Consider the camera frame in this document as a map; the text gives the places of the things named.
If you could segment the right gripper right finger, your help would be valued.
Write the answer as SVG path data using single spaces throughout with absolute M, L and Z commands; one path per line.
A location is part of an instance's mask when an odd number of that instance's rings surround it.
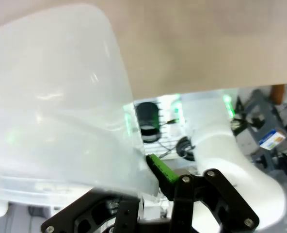
M 145 159 L 161 192 L 173 202 L 168 232 L 197 231 L 192 226 L 196 202 L 209 209 L 222 233 L 253 233 L 258 227 L 257 214 L 219 170 L 206 170 L 202 176 L 179 176 L 156 155 L 147 155 Z

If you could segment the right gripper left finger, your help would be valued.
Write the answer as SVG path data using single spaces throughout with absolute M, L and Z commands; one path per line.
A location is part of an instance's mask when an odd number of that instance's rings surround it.
M 115 219 L 114 233 L 133 233 L 140 199 L 135 196 L 91 189 L 41 225 L 43 233 L 93 233 Z

